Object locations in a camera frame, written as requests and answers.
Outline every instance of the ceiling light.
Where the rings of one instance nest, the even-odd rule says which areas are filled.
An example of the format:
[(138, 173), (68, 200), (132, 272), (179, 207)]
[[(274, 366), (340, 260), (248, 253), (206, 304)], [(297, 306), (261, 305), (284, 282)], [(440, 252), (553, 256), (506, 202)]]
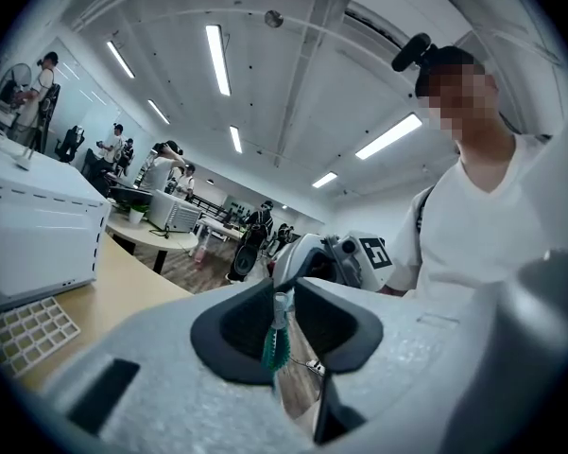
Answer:
[(97, 98), (99, 101), (101, 101), (105, 106), (107, 106), (107, 103), (106, 103), (103, 99), (101, 99), (99, 96), (97, 96), (95, 91), (91, 91), (91, 93), (93, 93), (93, 96), (94, 96), (94, 97), (96, 97), (96, 98)]
[(162, 113), (162, 112), (160, 111), (160, 108), (158, 108), (158, 107), (155, 105), (155, 103), (154, 103), (151, 99), (148, 99), (147, 102), (148, 102), (149, 105), (153, 108), (153, 111), (155, 111), (155, 112), (160, 116), (160, 118), (164, 120), (164, 123), (167, 124), (167, 125), (169, 125), (169, 124), (170, 124), (170, 121), (168, 121), (168, 119), (166, 118), (166, 116), (164, 116), (164, 113)]
[(55, 70), (56, 70), (59, 74), (61, 74), (64, 78), (66, 78), (67, 80), (69, 80), (69, 78), (63, 74), (63, 71), (61, 71), (61, 70), (59, 69), (59, 67), (55, 67)]
[(67, 65), (65, 62), (63, 63), (63, 65), (69, 69), (69, 72), (71, 72), (74, 75), (74, 78), (79, 80), (79, 77), (77, 76), (77, 74), (74, 72), (74, 70), (69, 65)]
[(230, 96), (231, 88), (229, 87), (229, 77), (227, 76), (227, 64), (225, 63), (220, 26), (206, 26), (206, 34), (208, 35), (212, 64), (215, 67), (218, 89), (220, 90), (220, 94)]
[(239, 130), (235, 126), (229, 126), (231, 131), (231, 138), (233, 138), (233, 146), (238, 153), (242, 152), (242, 144), (239, 141)]
[(317, 180), (315, 183), (313, 183), (313, 186), (315, 188), (320, 188), (321, 186), (324, 186), (325, 184), (327, 184), (328, 182), (331, 182), (334, 178), (336, 178), (338, 175), (336, 175), (333, 172), (328, 173), (325, 177), (320, 178), (319, 180)]
[(373, 155), (375, 152), (380, 151), (382, 148), (387, 147), (391, 143), (397, 141), (399, 138), (404, 137), (409, 132), (414, 131), (422, 125), (420, 119), (415, 115), (405, 117), (402, 121), (393, 126), (390, 130), (381, 134), (378, 138), (372, 141), (369, 145), (361, 148), (355, 153), (357, 158), (365, 160)]
[(82, 91), (81, 89), (79, 90), (81, 93), (84, 94), (84, 96), (91, 102), (93, 102), (93, 100), (90, 98), (90, 96), (88, 96), (86, 93), (84, 93), (84, 91)]
[(132, 74), (132, 71), (130, 70), (129, 65), (126, 64), (126, 61), (124, 61), (122, 56), (120, 56), (120, 53), (117, 51), (117, 49), (115, 48), (115, 45), (113, 45), (112, 41), (107, 42), (107, 47), (111, 50), (112, 54), (115, 56), (117, 61), (120, 62), (120, 65), (122, 67), (124, 67), (124, 70), (126, 71), (126, 74), (129, 75), (129, 78), (134, 79), (134, 74)]

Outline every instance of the white pot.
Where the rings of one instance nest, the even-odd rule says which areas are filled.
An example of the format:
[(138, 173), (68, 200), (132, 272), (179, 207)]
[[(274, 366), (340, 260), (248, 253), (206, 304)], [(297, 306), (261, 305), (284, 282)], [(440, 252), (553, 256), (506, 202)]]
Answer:
[(130, 209), (129, 212), (129, 222), (130, 223), (140, 223), (141, 222), (141, 218), (143, 218), (143, 215), (145, 214), (145, 212), (139, 212), (138, 210), (133, 210)]

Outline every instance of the black rectangle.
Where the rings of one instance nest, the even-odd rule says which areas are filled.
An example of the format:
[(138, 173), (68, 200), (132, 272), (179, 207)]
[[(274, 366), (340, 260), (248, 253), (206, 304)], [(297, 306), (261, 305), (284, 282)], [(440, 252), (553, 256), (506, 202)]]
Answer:
[(97, 435), (140, 368), (138, 363), (116, 358), (78, 400), (67, 418), (89, 434)]

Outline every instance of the backpack strap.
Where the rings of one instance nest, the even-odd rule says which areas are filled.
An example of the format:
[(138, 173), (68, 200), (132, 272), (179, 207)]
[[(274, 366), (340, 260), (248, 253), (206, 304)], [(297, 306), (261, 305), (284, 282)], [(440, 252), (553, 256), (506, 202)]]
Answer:
[(416, 232), (418, 232), (418, 235), (420, 235), (420, 230), (422, 228), (422, 213), (424, 212), (424, 206), (426, 205), (426, 201), (435, 186), (436, 185), (433, 185), (426, 190), (426, 193), (422, 196), (420, 203), (418, 204), (418, 210), (416, 211)]

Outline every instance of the wooden floor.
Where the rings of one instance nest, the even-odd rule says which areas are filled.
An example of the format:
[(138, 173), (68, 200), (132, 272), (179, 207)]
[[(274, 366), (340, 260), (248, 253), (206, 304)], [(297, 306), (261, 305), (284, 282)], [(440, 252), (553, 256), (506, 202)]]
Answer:
[[(194, 294), (226, 286), (229, 283), (225, 280), (225, 274), (229, 272), (235, 247), (236, 242), (232, 240), (222, 242), (216, 237), (211, 237), (201, 264), (197, 264), (187, 253), (170, 252), (164, 261), (162, 276)], [(138, 245), (134, 255), (148, 267), (153, 268), (157, 252)], [(265, 277), (267, 277), (266, 260), (262, 259), (256, 262), (249, 279)], [(321, 377), (304, 365), (306, 361), (316, 357), (296, 323), (294, 313), (289, 314), (288, 320), (291, 357), (302, 364), (288, 361), (287, 365), (278, 372), (278, 379), (285, 410), (291, 418), (296, 419), (318, 400)]]

